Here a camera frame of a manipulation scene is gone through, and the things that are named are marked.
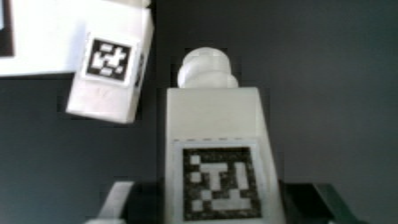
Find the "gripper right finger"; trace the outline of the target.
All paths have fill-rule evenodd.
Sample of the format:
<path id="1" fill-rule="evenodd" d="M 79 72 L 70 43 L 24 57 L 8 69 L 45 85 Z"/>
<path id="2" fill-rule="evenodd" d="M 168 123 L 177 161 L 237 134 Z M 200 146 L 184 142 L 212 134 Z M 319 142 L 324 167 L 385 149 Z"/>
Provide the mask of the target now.
<path id="1" fill-rule="evenodd" d="M 328 183 L 280 183 L 287 224 L 363 224 Z"/>

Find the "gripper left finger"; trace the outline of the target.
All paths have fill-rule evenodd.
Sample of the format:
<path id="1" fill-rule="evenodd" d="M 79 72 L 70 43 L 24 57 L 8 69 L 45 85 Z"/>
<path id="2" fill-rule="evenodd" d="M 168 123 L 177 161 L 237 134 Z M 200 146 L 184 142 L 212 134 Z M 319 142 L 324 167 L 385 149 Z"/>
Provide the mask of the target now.
<path id="1" fill-rule="evenodd" d="M 99 215 L 84 224 L 159 224 L 159 186 L 155 182 L 118 181 Z"/>

